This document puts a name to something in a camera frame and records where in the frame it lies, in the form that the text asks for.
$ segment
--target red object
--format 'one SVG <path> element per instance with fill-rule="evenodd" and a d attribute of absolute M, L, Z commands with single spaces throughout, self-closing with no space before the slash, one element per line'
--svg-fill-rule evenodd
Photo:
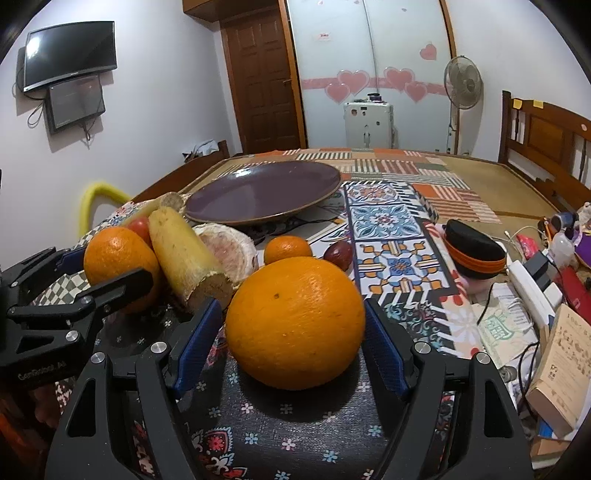
<path fill-rule="evenodd" d="M 533 238 L 521 235 L 520 233 L 518 233 L 515 236 L 515 238 L 521 245 L 521 249 L 523 250 L 523 254 L 525 255 L 526 260 L 529 260 L 536 254 L 536 252 L 540 251 L 538 245 L 535 243 L 535 240 Z"/>
<path fill-rule="evenodd" d="M 591 325 L 591 294 L 585 289 L 577 277 L 573 267 L 566 267 L 561 270 L 562 279 L 560 275 L 556 275 L 554 281 L 561 286 L 563 293 L 566 296 L 574 311 L 585 319 L 585 322 Z"/>
<path fill-rule="evenodd" d="M 322 258 L 336 265 L 341 270 L 347 271 L 353 260 L 353 247 L 349 242 L 339 240 L 326 249 Z"/>
<path fill-rule="evenodd" d="M 148 217 L 139 217 L 127 225 L 127 228 L 132 232 L 137 233 L 144 242 L 152 248 L 152 240 L 150 238 L 150 229 L 148 227 Z"/>

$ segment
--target wall-mounted tv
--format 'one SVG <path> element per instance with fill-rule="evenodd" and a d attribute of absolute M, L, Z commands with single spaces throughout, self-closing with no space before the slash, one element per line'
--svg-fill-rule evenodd
<path fill-rule="evenodd" d="M 23 91 L 115 68 L 115 22 L 80 22 L 42 28 L 27 35 Z"/>

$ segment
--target power strip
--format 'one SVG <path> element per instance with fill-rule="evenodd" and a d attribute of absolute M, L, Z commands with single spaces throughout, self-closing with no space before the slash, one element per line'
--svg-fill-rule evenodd
<path fill-rule="evenodd" d="M 507 270 L 511 283 L 523 299 L 538 330 L 547 332 L 550 324 L 548 317 L 554 316 L 552 305 L 519 260 L 512 262 Z"/>

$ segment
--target large orange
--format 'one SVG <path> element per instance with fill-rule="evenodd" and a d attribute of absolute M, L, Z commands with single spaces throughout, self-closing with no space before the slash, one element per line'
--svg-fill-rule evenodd
<path fill-rule="evenodd" d="M 139 267 L 152 274 L 154 286 L 145 297 L 129 304 L 125 313 L 146 309 L 158 296 L 161 271 L 156 255 L 137 233 L 120 226 L 101 230 L 86 247 L 84 272 L 91 286 Z"/>
<path fill-rule="evenodd" d="M 302 390 L 340 375 L 365 329 L 363 300 L 337 266 L 313 257 L 273 262 L 248 277 L 226 316 L 238 365 L 275 388 Z"/>

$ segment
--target wooden headboard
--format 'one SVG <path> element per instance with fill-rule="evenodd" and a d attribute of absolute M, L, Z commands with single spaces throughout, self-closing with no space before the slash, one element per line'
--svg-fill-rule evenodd
<path fill-rule="evenodd" d="M 577 210 L 591 201 L 591 190 L 585 186 L 589 140 L 591 121 L 585 117 L 551 103 L 513 98 L 503 91 L 499 162 L 532 183 L 560 210 Z M 525 174 L 509 160 L 511 151 L 543 169 L 545 178 Z"/>

